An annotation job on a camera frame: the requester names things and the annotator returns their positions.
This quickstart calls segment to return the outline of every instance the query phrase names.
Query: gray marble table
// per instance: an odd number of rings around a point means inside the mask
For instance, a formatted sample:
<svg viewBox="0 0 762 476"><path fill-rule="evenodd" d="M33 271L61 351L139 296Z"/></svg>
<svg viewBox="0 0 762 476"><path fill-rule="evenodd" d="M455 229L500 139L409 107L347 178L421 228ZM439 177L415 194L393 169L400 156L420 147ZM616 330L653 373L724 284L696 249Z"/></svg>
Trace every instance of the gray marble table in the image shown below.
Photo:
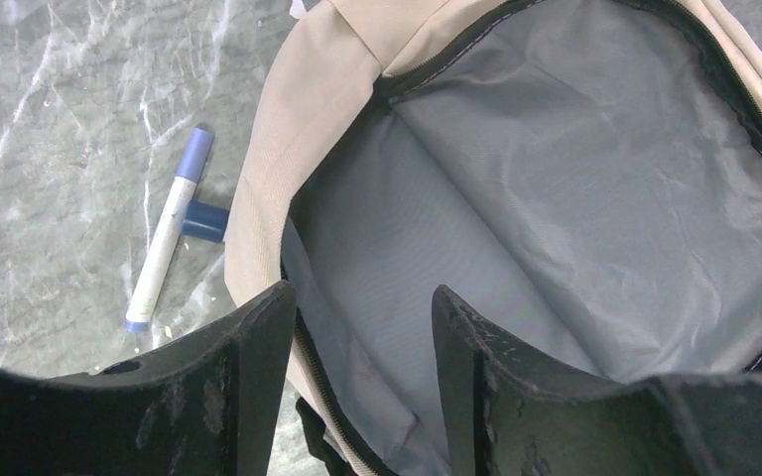
<svg viewBox="0 0 762 476"><path fill-rule="evenodd" d="M233 309L220 246L184 238L145 336L122 328L191 128L229 205L290 0L0 1L0 367L96 371ZM762 48L762 0L727 0ZM271 474L323 474L286 388Z"/></svg>

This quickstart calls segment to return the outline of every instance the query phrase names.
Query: black zipper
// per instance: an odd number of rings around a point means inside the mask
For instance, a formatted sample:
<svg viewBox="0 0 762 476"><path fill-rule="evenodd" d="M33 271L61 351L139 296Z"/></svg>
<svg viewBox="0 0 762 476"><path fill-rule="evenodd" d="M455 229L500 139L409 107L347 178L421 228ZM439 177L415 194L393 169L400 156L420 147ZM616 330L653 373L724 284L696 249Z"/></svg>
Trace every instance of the black zipper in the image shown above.
<svg viewBox="0 0 762 476"><path fill-rule="evenodd" d="M547 0L509 0L478 19L463 31L448 47L439 54L427 59L411 70L392 77L381 77L375 83L375 94L395 100L408 94L450 66L454 59L465 53L495 26L506 18L519 13L537 3ZM613 0L636 10L649 12L672 27L679 30L690 44L699 51L700 66L705 77L717 95L726 101L737 114L738 121L747 130L753 147L762 155L762 110L755 97L746 88L740 74L734 68L728 55L708 27L690 10L675 0ZM287 276L283 269L283 279ZM343 436L349 450L368 468L380 476L396 476L374 451L366 444L360 434L351 426L336 402L324 368L314 347L311 334L298 312L295 339L302 352L308 358L312 371L313 384L322 396L321 404L332 417L334 431ZM745 369L746 372L762 371L762 353Z"/></svg>

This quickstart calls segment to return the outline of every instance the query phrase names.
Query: blue cap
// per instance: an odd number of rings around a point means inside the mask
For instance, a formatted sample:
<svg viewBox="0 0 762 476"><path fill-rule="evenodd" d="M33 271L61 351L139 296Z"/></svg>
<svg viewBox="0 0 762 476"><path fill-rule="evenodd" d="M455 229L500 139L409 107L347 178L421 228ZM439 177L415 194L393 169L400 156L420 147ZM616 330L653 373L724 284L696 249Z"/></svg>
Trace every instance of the blue cap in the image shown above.
<svg viewBox="0 0 762 476"><path fill-rule="evenodd" d="M229 210L192 200L186 210L186 218L183 219L183 234L212 243L223 243L228 223Z"/></svg>
<svg viewBox="0 0 762 476"><path fill-rule="evenodd" d="M177 177L188 179L194 183L199 182L202 176L202 169L205 167L205 160L208 158L208 151L211 150L211 144L214 142L214 134L206 131L204 125L198 124L191 131L189 143L186 145L186 152L177 168Z"/></svg>
<svg viewBox="0 0 762 476"><path fill-rule="evenodd" d="M130 332L144 332L150 327L150 322L133 322L132 320L124 319L124 327Z"/></svg>

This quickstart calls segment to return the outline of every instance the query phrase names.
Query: marker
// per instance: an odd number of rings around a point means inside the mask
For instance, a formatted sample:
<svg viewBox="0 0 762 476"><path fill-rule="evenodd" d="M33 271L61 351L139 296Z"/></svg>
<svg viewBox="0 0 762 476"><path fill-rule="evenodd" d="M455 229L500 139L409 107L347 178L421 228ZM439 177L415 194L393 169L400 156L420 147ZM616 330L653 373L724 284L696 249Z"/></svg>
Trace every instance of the marker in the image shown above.
<svg viewBox="0 0 762 476"><path fill-rule="evenodd" d="M186 152L177 168L177 176L168 193L168 200L156 225L153 241L147 251L142 273L133 291L130 306L127 307L126 327L131 332L141 332L150 327L150 320L156 308L156 299L162 290L168 265L177 248L186 209L196 190L214 134L197 125L186 146Z"/></svg>

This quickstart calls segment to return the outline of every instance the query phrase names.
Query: gray bag lining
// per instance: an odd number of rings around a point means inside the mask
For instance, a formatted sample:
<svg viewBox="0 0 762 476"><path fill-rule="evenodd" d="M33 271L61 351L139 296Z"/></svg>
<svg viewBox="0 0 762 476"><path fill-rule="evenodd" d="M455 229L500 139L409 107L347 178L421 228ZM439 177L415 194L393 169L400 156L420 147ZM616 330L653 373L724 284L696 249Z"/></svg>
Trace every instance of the gray bag lining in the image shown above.
<svg viewBox="0 0 762 476"><path fill-rule="evenodd" d="M620 382L762 350L762 158L664 21L547 0L376 101L294 200L283 261L344 414L447 474L431 297Z"/></svg>

